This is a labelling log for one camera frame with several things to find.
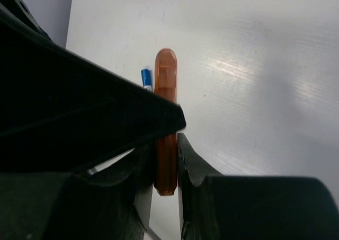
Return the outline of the blue whiteboard marker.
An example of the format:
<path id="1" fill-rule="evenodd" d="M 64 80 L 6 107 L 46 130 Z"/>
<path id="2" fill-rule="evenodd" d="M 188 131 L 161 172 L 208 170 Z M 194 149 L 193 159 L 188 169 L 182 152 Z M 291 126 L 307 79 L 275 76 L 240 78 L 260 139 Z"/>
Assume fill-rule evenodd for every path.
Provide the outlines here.
<path id="1" fill-rule="evenodd" d="M 141 79 L 142 79 L 142 86 L 148 91 L 153 91 L 153 83 L 151 79 L 151 72 L 149 69 L 142 69 L 140 71 Z"/>

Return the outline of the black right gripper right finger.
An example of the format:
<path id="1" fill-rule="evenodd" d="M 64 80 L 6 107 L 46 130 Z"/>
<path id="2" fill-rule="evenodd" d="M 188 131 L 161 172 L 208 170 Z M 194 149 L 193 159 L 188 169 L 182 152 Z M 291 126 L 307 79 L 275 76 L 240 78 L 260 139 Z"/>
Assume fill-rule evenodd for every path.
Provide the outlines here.
<path id="1" fill-rule="evenodd" d="M 338 209 L 312 177 L 223 175 L 177 135 L 182 239 L 338 239 Z"/>

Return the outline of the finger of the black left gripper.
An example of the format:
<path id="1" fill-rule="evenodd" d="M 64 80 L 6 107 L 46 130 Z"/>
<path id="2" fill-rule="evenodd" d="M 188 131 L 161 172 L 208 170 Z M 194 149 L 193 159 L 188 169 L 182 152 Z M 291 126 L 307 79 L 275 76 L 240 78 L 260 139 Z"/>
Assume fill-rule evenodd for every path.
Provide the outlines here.
<path id="1" fill-rule="evenodd" d="M 83 171 L 185 128 L 180 106 L 56 45 L 1 0 L 1 171 Z"/>

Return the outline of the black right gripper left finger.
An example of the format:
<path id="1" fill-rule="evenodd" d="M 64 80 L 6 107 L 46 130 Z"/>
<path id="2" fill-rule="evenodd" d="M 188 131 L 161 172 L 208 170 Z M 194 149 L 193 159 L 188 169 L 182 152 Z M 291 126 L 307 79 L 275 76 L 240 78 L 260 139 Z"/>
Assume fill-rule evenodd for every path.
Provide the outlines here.
<path id="1" fill-rule="evenodd" d="M 143 239 L 153 169 L 146 144 L 93 175 L 2 173 L 1 239 Z"/>

